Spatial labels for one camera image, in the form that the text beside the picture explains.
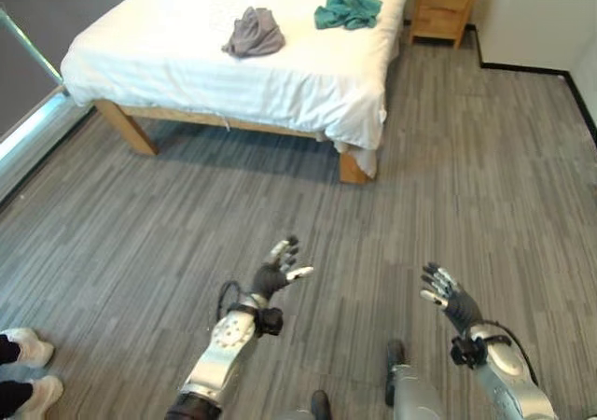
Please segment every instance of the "black pants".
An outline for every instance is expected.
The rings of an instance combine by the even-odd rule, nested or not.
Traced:
[[[6,334],[0,334],[0,364],[15,362],[21,349],[8,340]],[[0,418],[10,417],[34,393],[29,383],[4,381],[0,383]]]

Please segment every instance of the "black shoe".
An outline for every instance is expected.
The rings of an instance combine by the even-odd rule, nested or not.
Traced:
[[[385,377],[385,404],[394,407],[394,392],[396,391],[396,375],[394,366],[406,364],[406,350],[402,341],[392,339],[388,342],[387,373]]]
[[[311,397],[311,413],[315,420],[332,420],[332,408],[329,405],[327,393],[316,390]]]

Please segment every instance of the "mattress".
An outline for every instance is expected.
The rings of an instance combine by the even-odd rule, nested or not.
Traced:
[[[406,0],[382,0],[374,28],[317,30],[326,0],[125,0],[62,61],[84,105],[159,106],[283,126],[364,149],[382,138],[387,65]],[[221,50],[247,7],[267,7],[286,45],[259,58]]]

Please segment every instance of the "teal towel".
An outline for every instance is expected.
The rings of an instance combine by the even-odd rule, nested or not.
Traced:
[[[380,9],[380,0],[327,0],[325,7],[315,10],[315,26],[318,30],[341,25],[347,30],[372,28],[377,24]]]

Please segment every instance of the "person's foot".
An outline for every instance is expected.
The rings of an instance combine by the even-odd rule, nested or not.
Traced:
[[[311,413],[315,420],[332,420],[332,408],[329,405],[327,393],[316,390],[311,397]]]
[[[34,387],[31,397],[20,406],[16,414],[22,420],[41,420],[46,411],[61,397],[64,387],[55,376],[30,381]]]
[[[392,339],[388,342],[387,373],[385,377],[385,404],[394,406],[394,392],[396,391],[396,366],[406,364],[406,349],[402,341]]]
[[[54,346],[40,341],[32,329],[6,329],[0,334],[19,345],[21,352],[16,362],[32,369],[44,367],[54,353]]]

